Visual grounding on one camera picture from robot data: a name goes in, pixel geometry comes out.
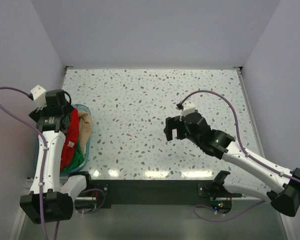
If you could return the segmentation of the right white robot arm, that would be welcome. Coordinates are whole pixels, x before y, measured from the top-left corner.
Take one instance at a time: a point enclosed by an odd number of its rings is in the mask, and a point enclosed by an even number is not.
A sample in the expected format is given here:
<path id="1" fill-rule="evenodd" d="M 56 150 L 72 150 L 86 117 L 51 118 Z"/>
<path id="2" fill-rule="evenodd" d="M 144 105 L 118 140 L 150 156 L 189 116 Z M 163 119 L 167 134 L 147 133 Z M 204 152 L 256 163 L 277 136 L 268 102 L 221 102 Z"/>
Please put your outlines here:
<path id="1" fill-rule="evenodd" d="M 258 185 L 228 181 L 230 173 L 220 171 L 211 184 L 217 196 L 248 195 L 269 202 L 283 215 L 296 216 L 300 207 L 300 168 L 291 170 L 256 155 L 233 136 L 212 129 L 196 111 L 186 116 L 167 117 L 163 131 L 168 141 L 173 139 L 173 130 L 178 140 L 188 139 L 206 155 L 236 165 L 261 181 Z"/>

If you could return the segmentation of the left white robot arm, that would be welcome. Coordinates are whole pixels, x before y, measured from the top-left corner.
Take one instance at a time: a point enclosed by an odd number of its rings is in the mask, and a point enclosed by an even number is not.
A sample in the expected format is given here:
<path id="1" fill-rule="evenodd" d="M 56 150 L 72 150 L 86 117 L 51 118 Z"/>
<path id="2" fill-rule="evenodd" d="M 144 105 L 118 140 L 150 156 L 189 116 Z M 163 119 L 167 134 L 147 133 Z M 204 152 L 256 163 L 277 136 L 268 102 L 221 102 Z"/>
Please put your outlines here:
<path id="1" fill-rule="evenodd" d="M 29 194 L 20 198 L 20 207 L 34 224 L 69 220 L 76 197 L 94 190 L 86 171 L 71 173 L 61 185 L 60 166 L 66 133 L 74 107 L 62 89 L 47 91 L 37 85 L 30 91 L 37 108 L 29 114 L 38 131 L 36 171 Z"/>

